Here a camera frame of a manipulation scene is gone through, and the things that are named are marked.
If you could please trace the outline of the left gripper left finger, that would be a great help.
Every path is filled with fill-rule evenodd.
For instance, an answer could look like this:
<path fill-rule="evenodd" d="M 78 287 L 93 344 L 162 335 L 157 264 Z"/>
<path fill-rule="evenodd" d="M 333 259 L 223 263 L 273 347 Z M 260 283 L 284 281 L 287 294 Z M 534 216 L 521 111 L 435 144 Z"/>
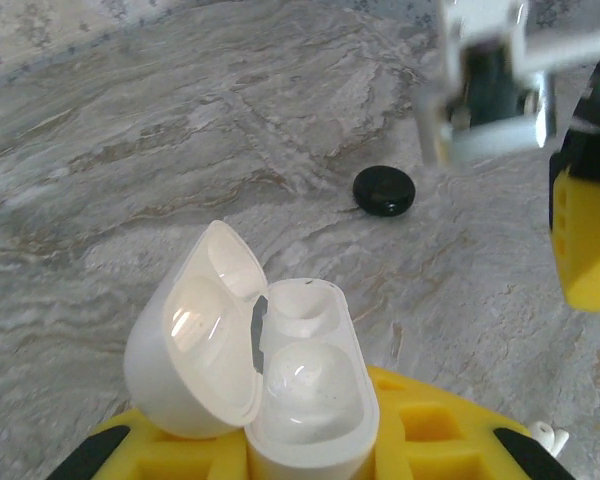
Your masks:
<path fill-rule="evenodd" d="M 154 426 L 137 409 L 99 424 L 54 469 L 56 479 L 248 479 L 243 432 L 187 440 Z"/>

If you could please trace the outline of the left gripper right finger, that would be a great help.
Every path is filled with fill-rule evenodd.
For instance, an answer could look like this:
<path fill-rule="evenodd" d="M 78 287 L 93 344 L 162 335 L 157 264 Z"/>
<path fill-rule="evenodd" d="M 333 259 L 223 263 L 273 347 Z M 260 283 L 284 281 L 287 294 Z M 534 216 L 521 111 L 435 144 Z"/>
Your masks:
<path fill-rule="evenodd" d="M 397 373 L 368 369 L 380 408 L 369 479 L 571 479 L 522 424 Z"/>

